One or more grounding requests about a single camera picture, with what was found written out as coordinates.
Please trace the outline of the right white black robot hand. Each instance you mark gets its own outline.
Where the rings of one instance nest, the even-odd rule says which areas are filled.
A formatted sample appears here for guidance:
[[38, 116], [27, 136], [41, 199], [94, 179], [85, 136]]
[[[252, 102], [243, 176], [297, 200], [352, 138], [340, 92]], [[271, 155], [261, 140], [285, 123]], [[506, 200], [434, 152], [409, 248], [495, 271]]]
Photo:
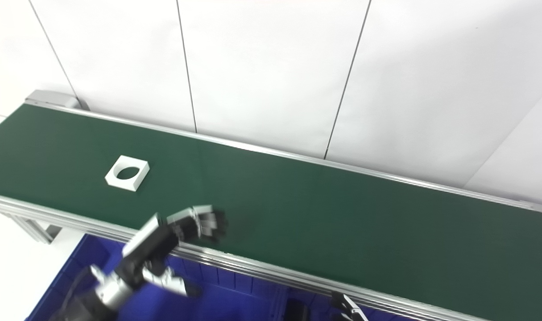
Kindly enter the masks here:
[[331, 315], [332, 321], [368, 321], [362, 309], [346, 294], [339, 291], [331, 292], [332, 307], [338, 309], [340, 313]]

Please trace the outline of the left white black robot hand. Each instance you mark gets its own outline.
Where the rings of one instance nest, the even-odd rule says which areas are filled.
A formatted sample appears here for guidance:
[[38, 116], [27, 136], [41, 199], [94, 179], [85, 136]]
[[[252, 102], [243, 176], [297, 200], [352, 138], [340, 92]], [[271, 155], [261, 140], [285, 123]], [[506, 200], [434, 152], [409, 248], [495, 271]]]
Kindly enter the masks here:
[[126, 243], [114, 272], [134, 292], [151, 283], [181, 296], [199, 297], [201, 287], [177, 276], [165, 260], [181, 242], [218, 243], [227, 227], [224, 210], [212, 205], [188, 207], [166, 218], [154, 214]]

